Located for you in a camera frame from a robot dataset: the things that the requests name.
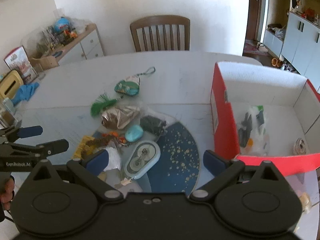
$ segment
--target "slipper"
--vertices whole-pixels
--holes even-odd
[[[277,66],[278,62],[279,62],[279,60],[276,59],[276,58],[273,58],[273,59],[271,60],[271,64],[272,64],[274,67]]]

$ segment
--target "chair backrest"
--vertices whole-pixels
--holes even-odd
[[[179,25],[184,25],[184,50],[190,50],[190,20],[188,18],[178,16],[178,15],[157,15],[157,16],[150,16],[139,19],[130,24],[131,35],[134,43],[134,47],[136,52],[141,51],[139,38],[137,29],[142,28],[142,36],[143,36],[143,44],[145,51],[148,51],[148,44],[146,38],[145,27],[149,27],[149,36],[150,36],[150,45],[151,50],[155,50],[155,45],[153,41],[153,34],[152,34],[152,26],[156,26],[156,37],[157,37],[157,46],[158,50],[161,50],[161,41],[160,41],[160,34],[159,34],[159,25],[162,25],[163,29],[163,37],[164,37],[164,50],[168,50],[168,42],[167,42],[167,35],[165,25],[170,25],[170,47],[173,50],[174,42],[173,42],[173,30],[172,25],[177,26],[177,48],[178,50],[181,49],[181,42],[180,42],[180,28]]]

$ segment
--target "green tassel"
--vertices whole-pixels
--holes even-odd
[[[98,116],[107,107],[114,106],[116,102],[123,98],[123,96],[115,99],[110,99],[107,93],[101,94],[97,100],[92,104],[90,113],[92,117]]]

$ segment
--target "gold speckled mat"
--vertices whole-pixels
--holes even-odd
[[[152,192],[185,192],[194,189],[200,169],[199,152],[191,133],[180,122],[167,128],[157,141],[161,157],[148,171]]]

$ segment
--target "hanging item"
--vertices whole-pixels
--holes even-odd
[[[297,0],[292,0],[292,8],[296,8],[296,6],[298,5],[298,1]]]
[[[128,96],[135,96],[140,90],[140,78],[139,76],[151,75],[156,71],[155,67],[148,68],[147,71],[143,73],[136,74],[134,76],[127,77],[124,80],[119,81],[115,86],[115,91],[117,93],[122,93]]]

